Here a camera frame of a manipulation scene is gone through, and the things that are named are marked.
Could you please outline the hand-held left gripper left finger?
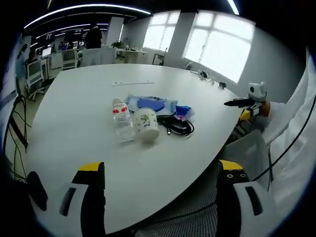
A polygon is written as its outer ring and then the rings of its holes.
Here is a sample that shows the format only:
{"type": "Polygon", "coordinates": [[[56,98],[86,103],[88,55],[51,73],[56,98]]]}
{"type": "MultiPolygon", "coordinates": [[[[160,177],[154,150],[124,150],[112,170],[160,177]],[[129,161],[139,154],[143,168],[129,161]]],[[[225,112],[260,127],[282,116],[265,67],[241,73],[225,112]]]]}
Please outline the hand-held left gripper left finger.
{"type": "Polygon", "coordinates": [[[53,237],[103,237],[106,198],[103,162],[79,168],[72,181],[47,194],[31,173],[31,199],[38,222],[53,237]]]}

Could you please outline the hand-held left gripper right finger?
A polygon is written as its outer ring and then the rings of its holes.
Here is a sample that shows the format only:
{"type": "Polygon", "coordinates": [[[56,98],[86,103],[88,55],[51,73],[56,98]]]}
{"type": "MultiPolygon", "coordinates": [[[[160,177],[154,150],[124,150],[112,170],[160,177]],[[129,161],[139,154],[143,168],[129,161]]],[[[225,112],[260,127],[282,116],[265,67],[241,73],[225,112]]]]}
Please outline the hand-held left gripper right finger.
{"type": "Polygon", "coordinates": [[[218,237],[268,237],[274,223],[274,202],[241,165],[219,160],[217,179],[218,237]]]}

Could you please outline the person's right hand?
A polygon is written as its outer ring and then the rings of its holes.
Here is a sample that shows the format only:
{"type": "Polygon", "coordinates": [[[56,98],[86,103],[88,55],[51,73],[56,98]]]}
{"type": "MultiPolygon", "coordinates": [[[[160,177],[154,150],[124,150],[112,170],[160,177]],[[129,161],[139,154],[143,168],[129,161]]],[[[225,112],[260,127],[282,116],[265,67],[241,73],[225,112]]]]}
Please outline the person's right hand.
{"type": "Polygon", "coordinates": [[[268,117],[271,109],[270,101],[264,101],[260,107],[260,116],[268,117]]]}

